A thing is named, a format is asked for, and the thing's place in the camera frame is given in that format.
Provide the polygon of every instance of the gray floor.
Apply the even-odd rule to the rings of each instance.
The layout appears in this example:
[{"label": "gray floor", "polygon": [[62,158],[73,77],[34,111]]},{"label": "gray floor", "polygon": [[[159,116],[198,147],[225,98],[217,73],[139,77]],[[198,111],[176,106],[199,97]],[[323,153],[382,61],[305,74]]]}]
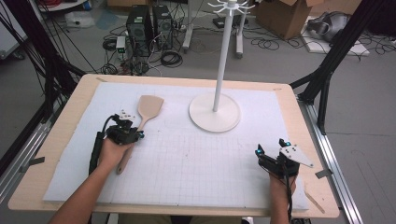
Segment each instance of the gray floor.
[{"label": "gray floor", "polygon": [[[96,25],[69,33],[93,67],[104,63],[103,36],[126,21],[111,11],[94,9]],[[215,28],[213,15],[198,17],[194,23]],[[249,18],[250,29],[257,28]],[[178,68],[158,67],[162,77],[216,79],[222,33],[194,31],[191,50],[182,54]],[[63,38],[69,59],[83,70],[91,68]],[[253,82],[291,83],[318,68],[325,55],[294,49],[278,41],[278,50],[260,49],[244,39],[243,59],[233,55],[235,39],[230,43],[225,79]],[[396,152],[396,53],[384,55],[371,50],[361,61],[346,57],[337,68],[330,88],[326,128],[335,156],[343,170],[352,196],[364,223],[396,223],[396,175],[392,172]],[[0,156],[43,102],[42,91],[28,60],[5,60],[0,63]],[[149,77],[160,73],[151,69]],[[303,88],[295,90],[300,93]],[[0,205],[0,223],[42,223],[51,213],[17,212],[7,209],[7,199]],[[255,218],[255,223],[266,219]],[[312,219],[313,223],[346,223],[337,219]]]}]

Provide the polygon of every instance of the spatula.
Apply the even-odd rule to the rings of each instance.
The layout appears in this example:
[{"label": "spatula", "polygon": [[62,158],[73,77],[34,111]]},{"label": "spatula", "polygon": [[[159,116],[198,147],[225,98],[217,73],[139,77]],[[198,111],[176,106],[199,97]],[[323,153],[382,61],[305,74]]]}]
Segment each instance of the spatula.
[{"label": "spatula", "polygon": [[[138,131],[142,131],[146,122],[149,119],[153,119],[157,117],[160,113],[161,107],[163,106],[163,98],[153,95],[142,95],[139,100],[139,105],[137,106],[137,111],[139,112],[140,117],[142,117],[142,121],[140,122]],[[131,157],[132,149],[134,148],[134,144],[132,144],[131,148],[125,151],[123,155],[119,167],[117,168],[117,174],[120,175],[124,169],[126,164],[128,163],[129,158]]]}]

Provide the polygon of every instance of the person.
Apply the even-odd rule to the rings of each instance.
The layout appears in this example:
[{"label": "person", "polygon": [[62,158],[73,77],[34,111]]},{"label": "person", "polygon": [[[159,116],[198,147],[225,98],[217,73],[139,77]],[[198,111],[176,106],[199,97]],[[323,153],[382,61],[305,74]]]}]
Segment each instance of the person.
[{"label": "person", "polygon": [[[67,199],[61,208],[50,219],[49,224],[86,224],[90,219],[96,200],[99,197],[107,177],[119,164],[124,152],[130,145],[117,145],[110,139],[103,141],[102,150],[97,168]],[[291,190],[295,191],[295,177],[290,178]],[[289,201],[286,185],[277,177],[270,174],[271,194],[271,224],[287,224]],[[152,215],[120,215],[119,223],[171,223],[169,216]],[[193,217],[191,224],[201,223],[241,223],[241,217]]]}]

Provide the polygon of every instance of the wooden table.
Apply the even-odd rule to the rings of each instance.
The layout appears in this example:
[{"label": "wooden table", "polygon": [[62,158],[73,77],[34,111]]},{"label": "wooden table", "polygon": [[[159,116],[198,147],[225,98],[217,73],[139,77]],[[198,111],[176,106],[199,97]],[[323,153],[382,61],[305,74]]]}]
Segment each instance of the wooden table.
[{"label": "wooden table", "polygon": [[[96,87],[101,82],[123,82],[134,84],[168,85],[183,87],[216,87],[215,80],[166,78],[166,77],[119,77],[86,75],[54,124],[45,143],[36,157],[45,157],[44,163],[33,165],[18,185],[8,206],[15,210],[54,211],[61,203],[43,201],[43,196],[55,172],[58,160],[73,135],[77,124],[90,103]],[[318,179],[316,172],[323,170],[318,153],[304,122],[291,87],[287,84],[223,81],[223,88],[273,91],[279,102],[282,116],[291,142],[298,142],[315,168],[300,166],[309,210],[293,212],[294,217],[338,217],[339,210],[327,178]],[[243,216],[269,217],[269,210],[246,208],[175,207],[163,205],[97,204],[94,211],[110,213],[173,214],[195,216]]]}]

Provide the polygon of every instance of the round base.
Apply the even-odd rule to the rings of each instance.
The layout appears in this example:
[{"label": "round base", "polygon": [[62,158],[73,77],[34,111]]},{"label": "round base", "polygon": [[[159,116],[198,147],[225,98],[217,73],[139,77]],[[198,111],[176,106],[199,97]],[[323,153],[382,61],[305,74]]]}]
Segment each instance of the round base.
[{"label": "round base", "polygon": [[200,128],[212,133],[224,133],[234,128],[241,119],[238,104],[227,95],[220,95],[219,108],[213,111],[215,93],[195,97],[190,104],[190,117]]}]

